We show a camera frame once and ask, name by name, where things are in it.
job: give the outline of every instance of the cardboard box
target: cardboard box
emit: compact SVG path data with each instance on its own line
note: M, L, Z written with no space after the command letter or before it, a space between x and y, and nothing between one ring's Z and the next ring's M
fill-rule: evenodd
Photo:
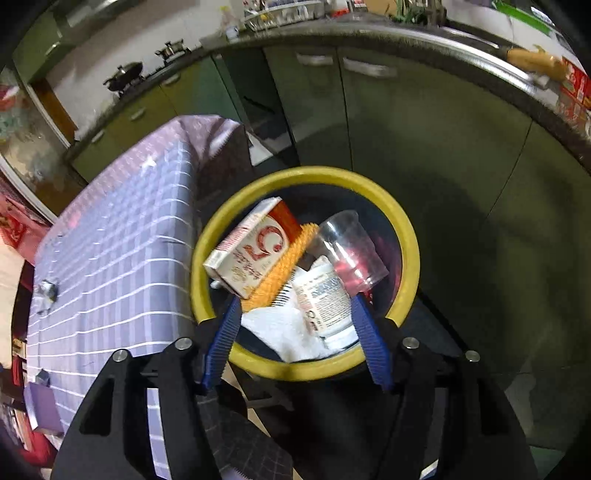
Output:
M585 108L591 107L591 82L580 68L563 57L569 72L566 80L562 82L562 91L568 93Z
M247 299L301 232L280 197L261 201L209 255L207 274Z

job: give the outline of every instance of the kitchen counter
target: kitchen counter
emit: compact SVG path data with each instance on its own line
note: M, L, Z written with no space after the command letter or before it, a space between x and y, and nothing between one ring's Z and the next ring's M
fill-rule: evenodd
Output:
M214 42L209 48L194 50L127 91L99 118L84 139L66 151L63 160L71 163L124 107L194 62L212 53L277 44L365 48L417 60L455 74L529 115L550 131L591 173L589 138L584 129L572 127L558 109L555 91L538 87L530 74L491 54L494 48L489 44L439 28L395 24L385 17L368 13L302 22L256 34L246 33L231 43L220 39L219 45Z

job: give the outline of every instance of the wooden handle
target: wooden handle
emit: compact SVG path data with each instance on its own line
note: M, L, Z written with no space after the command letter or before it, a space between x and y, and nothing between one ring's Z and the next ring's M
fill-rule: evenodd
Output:
M562 62L562 59L545 51L512 48L507 52L507 61L521 70L541 73L558 82L562 82L568 72L568 68Z

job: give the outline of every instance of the white tissue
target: white tissue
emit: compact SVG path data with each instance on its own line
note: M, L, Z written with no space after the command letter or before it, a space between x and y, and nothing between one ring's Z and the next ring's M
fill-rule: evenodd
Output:
M262 307L242 314L242 326L249 329L287 363L326 358L340 349L329 350L308 330L304 315L294 307Z

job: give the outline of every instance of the purple checkered tablecloth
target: purple checkered tablecloth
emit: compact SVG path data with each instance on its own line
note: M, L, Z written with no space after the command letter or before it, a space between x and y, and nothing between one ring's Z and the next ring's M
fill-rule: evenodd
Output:
M199 199L251 168L239 124L179 117L117 159L60 216L35 266L35 285L48 279L59 294L48 312L33 298L27 365L29 381L41 368L50 374L65 430L114 350L159 352L194 328ZM156 392L148 408L154 465L169 478Z

